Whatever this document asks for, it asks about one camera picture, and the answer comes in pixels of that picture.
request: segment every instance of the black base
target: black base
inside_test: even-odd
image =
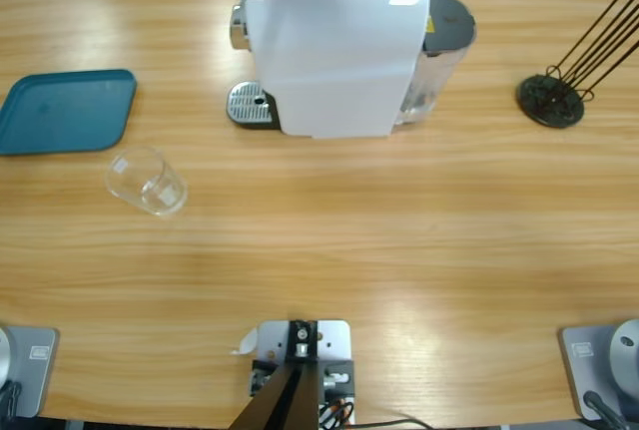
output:
[[[583,118],[584,106],[579,94],[552,76],[536,75],[526,79],[517,88],[516,98],[526,116],[550,128],[568,128]]]

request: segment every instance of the black rod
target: black rod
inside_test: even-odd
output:
[[[586,51],[584,51],[584,53],[579,56],[579,58],[577,59],[577,61],[574,62],[574,64],[572,66],[570,66],[570,69],[568,69],[568,71],[565,74],[565,79],[569,80],[571,79],[571,74],[574,72],[576,73],[577,71],[579,71],[582,66],[585,63],[582,63],[582,61],[584,60],[584,58],[586,59],[586,62],[592,57],[593,53],[590,53],[590,51],[592,50],[592,48],[594,48],[599,41],[605,36],[604,41],[609,39],[609,36],[606,36],[606,33],[608,32],[608,30],[617,22],[617,20],[623,15],[623,13],[626,12],[626,9],[628,9],[628,7],[634,2],[635,0],[628,0],[628,2],[626,4],[624,4],[623,8],[621,8],[621,11],[619,11],[616,16],[612,19],[612,21],[610,21],[608,23],[608,25],[604,28],[604,30],[599,34],[599,36],[597,36],[597,38],[590,44],[590,46],[588,46],[588,49],[586,49]]]
[[[628,28],[633,24],[634,27],[630,31],[626,32]],[[615,51],[617,51],[626,41],[628,41],[628,39],[630,39],[630,37],[637,32],[637,29],[639,29],[639,15],[637,15],[636,18],[628,23],[628,26],[623,29],[622,33],[625,34],[621,34],[612,43],[610,43],[610,45],[608,45],[605,50],[606,52],[603,56],[601,56],[601,59],[596,61],[592,66],[590,66],[590,68],[584,70],[583,73],[575,78],[575,81],[572,81],[568,84],[576,88],[581,83],[583,83],[594,71],[597,70],[597,68],[599,68],[599,66],[601,66],[601,64],[603,64],[610,56],[612,56]]]
[[[610,73],[612,73],[621,63],[623,63],[626,59],[628,59],[628,56],[630,56],[632,53],[634,53],[637,48],[639,48],[639,41],[637,41],[632,48],[630,48],[628,51],[626,51],[624,53],[624,55],[619,58],[617,60],[617,62],[615,64],[613,64],[610,69],[608,71],[606,71],[603,76],[601,76],[597,81],[594,82],[594,84],[592,86],[590,86],[585,92],[586,93],[591,93],[593,89],[595,89],[595,87],[604,79],[606,79],[608,77],[608,75]]]
[[[604,16],[605,16],[606,14],[608,14],[608,11],[610,11],[610,9],[611,9],[611,8],[612,8],[615,4],[617,4],[617,1],[619,1],[619,0],[612,0],[612,3],[610,3],[610,4],[608,5],[608,7],[605,9],[605,11],[604,11],[603,13],[601,13],[601,16],[599,16],[599,17],[597,18],[597,20],[596,20],[594,23],[592,23],[592,26],[590,26],[590,28],[588,29],[588,31],[586,31],[586,34],[584,34],[584,35],[581,37],[581,39],[580,39],[579,41],[577,41],[577,44],[575,44],[575,45],[572,47],[572,49],[571,49],[570,51],[568,51],[568,54],[566,54],[566,55],[563,57],[563,59],[559,62],[559,64],[557,64],[557,66],[556,66],[556,68],[557,68],[557,69],[559,69],[559,67],[560,67],[563,63],[565,63],[566,59],[568,59],[568,57],[569,57],[572,53],[574,53],[575,49],[577,49],[577,48],[579,47],[579,45],[583,42],[583,40],[584,40],[584,39],[586,39],[586,38],[588,37],[588,35],[592,32],[592,30],[593,30],[593,29],[595,29],[595,26],[597,26],[597,25],[601,22],[601,20],[604,18]]]

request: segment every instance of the black cable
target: black cable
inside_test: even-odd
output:
[[[402,418],[400,420],[389,420],[387,422],[375,422],[375,423],[357,423],[355,425],[345,425],[337,427],[337,430],[341,429],[356,429],[356,428],[379,428],[379,427],[394,427],[395,425],[402,425],[404,423],[414,423],[419,425],[425,430],[434,430],[430,425],[416,418]]]

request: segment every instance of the silver cylinder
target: silver cylinder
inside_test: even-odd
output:
[[[11,340],[6,330],[0,327],[0,388],[9,378],[11,366]]]

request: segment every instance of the gray metal base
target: gray metal base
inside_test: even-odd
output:
[[[49,374],[58,343],[52,328],[4,327],[11,342],[8,380],[20,382],[16,415],[35,417],[46,397]]]
[[[639,404],[626,396],[615,383],[610,369],[611,339],[616,325],[566,328],[561,344],[577,412],[586,420],[600,420],[586,406],[583,396],[594,391],[616,413],[628,419],[639,418]]]

